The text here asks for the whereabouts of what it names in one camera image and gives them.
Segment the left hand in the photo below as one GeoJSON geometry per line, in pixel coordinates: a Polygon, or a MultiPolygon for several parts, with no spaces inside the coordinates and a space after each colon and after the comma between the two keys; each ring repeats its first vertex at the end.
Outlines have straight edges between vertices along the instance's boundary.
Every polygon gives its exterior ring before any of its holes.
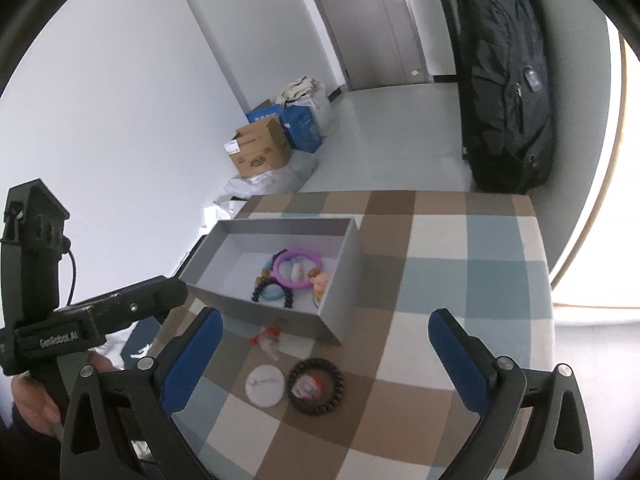
{"type": "Polygon", "coordinates": [[[44,385],[23,374],[14,376],[10,387],[13,426],[26,427],[36,434],[56,438],[62,428],[62,415],[44,385]]]}

